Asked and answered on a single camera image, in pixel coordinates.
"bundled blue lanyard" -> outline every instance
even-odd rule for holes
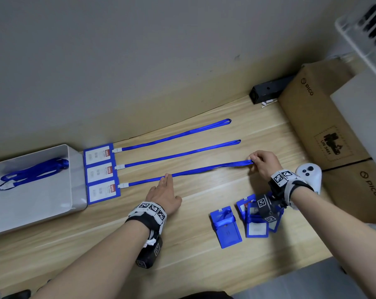
[[[215,229],[218,230],[220,227],[225,226],[226,224],[233,223],[235,221],[236,219],[235,219],[235,216],[233,216],[232,211],[226,210],[222,213],[218,221],[214,222],[213,224],[214,224]]]
[[[67,168],[69,168],[68,160],[53,158],[25,170],[9,173],[0,178],[1,181],[4,181],[4,183],[0,185],[0,191],[9,190],[25,183],[52,176]]]
[[[252,165],[252,164],[253,164],[253,162],[251,160],[235,161],[235,162],[232,162],[232,163],[222,163],[220,165],[213,165],[213,166],[202,167],[202,168],[198,168],[198,169],[182,171],[182,172],[179,172],[179,173],[174,173],[174,174],[172,174],[172,176],[176,177],[176,176],[183,176],[183,175],[192,175],[192,174],[207,172],[207,171],[210,171],[210,170],[213,170],[213,169],[216,169],[216,168],[243,167],[243,166],[248,166],[248,165]],[[150,183],[152,181],[160,181],[160,179],[162,177],[163,176],[150,178],[150,179],[144,179],[142,181],[136,181],[136,182],[133,182],[133,183],[121,183],[121,184],[118,185],[118,187],[123,189],[123,188],[127,188],[129,186],[136,186],[136,185],[140,185],[140,184],[143,184],[143,183]]]
[[[217,148],[221,148],[221,147],[238,145],[240,142],[241,142],[241,140],[228,141],[226,143],[221,143],[221,144],[218,144],[218,145],[208,146],[208,147],[205,147],[205,148],[196,149],[196,150],[192,150],[192,151],[188,151],[188,152],[183,152],[183,153],[179,153],[179,154],[174,154],[174,155],[170,155],[170,156],[164,156],[164,157],[158,157],[158,158],[148,159],[146,161],[137,161],[136,163],[128,163],[128,164],[125,164],[125,165],[117,165],[117,166],[115,166],[115,169],[116,170],[120,170],[120,169],[124,169],[124,168],[128,168],[128,167],[143,165],[145,163],[153,163],[155,161],[162,161],[162,160],[165,160],[165,159],[171,159],[171,158],[175,158],[175,157],[181,157],[181,156],[190,155],[190,154],[194,154],[194,153],[198,153],[198,152],[202,152],[202,151],[207,151],[207,150],[217,149]]]
[[[227,118],[225,120],[218,121],[217,123],[213,123],[213,124],[206,125],[206,126],[203,126],[203,127],[200,127],[200,128],[196,128],[196,129],[192,129],[192,130],[189,130],[189,131],[185,131],[185,132],[182,132],[180,134],[176,134],[176,135],[172,135],[172,136],[169,136],[169,137],[165,137],[165,138],[163,138],[161,140],[151,141],[149,143],[142,143],[140,145],[129,146],[129,147],[124,147],[124,148],[116,148],[116,149],[113,149],[112,152],[113,153],[117,153],[117,152],[121,152],[121,151],[133,150],[133,149],[138,149],[138,148],[141,148],[141,147],[155,145],[157,143],[162,143],[164,141],[173,140],[175,138],[183,137],[183,136],[186,136],[186,135],[190,135],[190,134],[194,134],[194,133],[198,133],[198,132],[210,130],[210,129],[213,129],[213,128],[225,126],[225,125],[230,124],[231,121],[232,120],[230,120],[229,118]]]

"wooden table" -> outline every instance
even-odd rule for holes
[[[145,143],[225,118],[232,119],[232,123],[117,153],[116,162],[130,163],[241,139],[239,145],[119,170],[120,182],[244,160],[258,149],[275,152],[282,166],[290,170],[307,162],[306,154],[279,104],[262,109],[259,104],[253,105],[248,96],[175,125],[115,143],[115,147]],[[145,200],[153,185],[155,183],[122,189],[121,197],[0,236],[1,294],[24,289],[36,292],[82,253],[121,226],[127,214]],[[167,220],[161,254],[152,269],[133,268],[122,290],[124,298],[179,298],[204,290],[225,290],[233,294],[331,256],[301,213],[291,208],[285,211],[278,232],[270,233],[269,238],[245,238],[243,223],[238,219],[243,241],[221,249],[209,213],[233,206],[252,193],[265,193],[268,188],[257,173],[250,173],[246,167],[220,168],[176,177],[174,187],[183,203]],[[239,218],[234,207],[233,212]]]

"gray floor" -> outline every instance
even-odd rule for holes
[[[366,299],[331,257],[237,293],[234,299]]]

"id card holder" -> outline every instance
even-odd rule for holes
[[[274,233],[276,233],[279,223],[281,221],[282,215],[284,213],[284,208],[280,209],[280,211],[277,213],[278,214],[278,219],[276,221],[270,222],[268,224],[268,229]]]
[[[247,204],[255,200],[256,195],[251,194],[250,196],[244,197],[243,199],[236,202],[236,206],[238,207],[240,213],[240,218],[243,220],[243,222],[246,221]]]
[[[255,214],[257,204],[250,202],[247,205],[246,237],[247,238],[267,238],[268,222],[260,215]]]
[[[83,152],[89,205],[120,196],[116,159],[112,150],[113,144],[109,143]]]
[[[211,212],[210,217],[222,249],[242,241],[230,206]]]

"cardboard box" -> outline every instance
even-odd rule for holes
[[[336,206],[363,222],[376,223],[376,164],[373,160],[322,174]]]
[[[278,100],[335,205],[376,223],[376,164],[330,98],[352,77],[339,59],[307,64]]]
[[[353,77],[339,59],[305,65],[278,101],[321,169],[370,158],[330,95]]]

